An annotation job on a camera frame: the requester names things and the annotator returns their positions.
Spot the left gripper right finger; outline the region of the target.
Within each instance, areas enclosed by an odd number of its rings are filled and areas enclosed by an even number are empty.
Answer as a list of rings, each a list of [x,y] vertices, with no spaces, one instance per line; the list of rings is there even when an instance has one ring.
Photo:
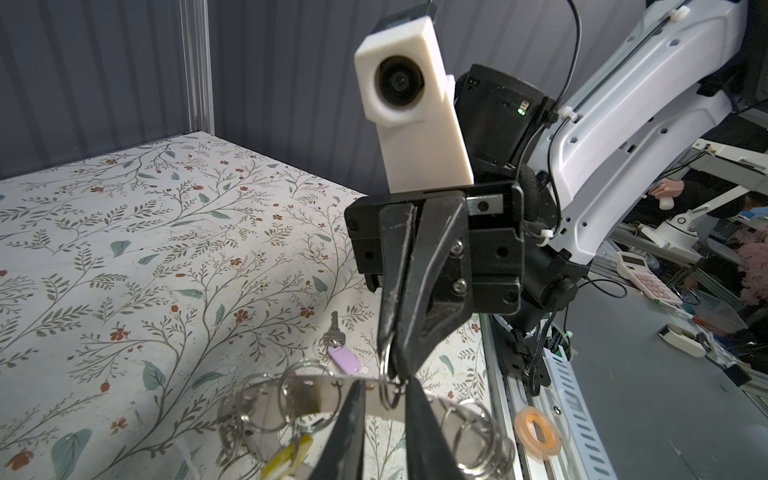
[[[420,381],[411,377],[406,387],[405,440],[410,480],[462,480]]]

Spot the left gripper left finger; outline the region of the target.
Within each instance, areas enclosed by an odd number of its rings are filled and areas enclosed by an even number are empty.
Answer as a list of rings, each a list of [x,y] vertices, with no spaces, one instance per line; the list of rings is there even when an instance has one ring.
[[[360,480],[364,473],[366,384],[355,380],[310,480]]]

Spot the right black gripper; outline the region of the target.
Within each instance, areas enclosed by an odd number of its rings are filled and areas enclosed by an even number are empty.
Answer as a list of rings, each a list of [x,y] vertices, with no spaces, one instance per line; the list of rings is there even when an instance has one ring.
[[[382,288],[378,353],[390,338],[399,379],[471,317],[472,297],[476,313],[519,310],[523,214],[514,181],[364,196],[345,209],[358,272]]]

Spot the purple capped key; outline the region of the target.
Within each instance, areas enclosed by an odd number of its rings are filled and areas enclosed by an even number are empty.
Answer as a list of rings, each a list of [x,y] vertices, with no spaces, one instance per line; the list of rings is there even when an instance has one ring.
[[[344,374],[356,375],[361,372],[363,366],[360,359],[346,346],[346,334],[340,328],[337,311],[331,312],[330,327],[322,335],[321,343]]]

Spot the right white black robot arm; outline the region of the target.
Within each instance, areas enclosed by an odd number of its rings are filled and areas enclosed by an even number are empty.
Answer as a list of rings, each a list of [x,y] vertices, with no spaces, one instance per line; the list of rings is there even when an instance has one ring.
[[[354,66],[389,191],[345,213],[382,294],[382,374],[406,381],[474,313],[527,331],[576,295],[599,245],[670,162],[754,97],[763,1],[657,1],[569,99],[445,69],[422,5],[379,22]]]

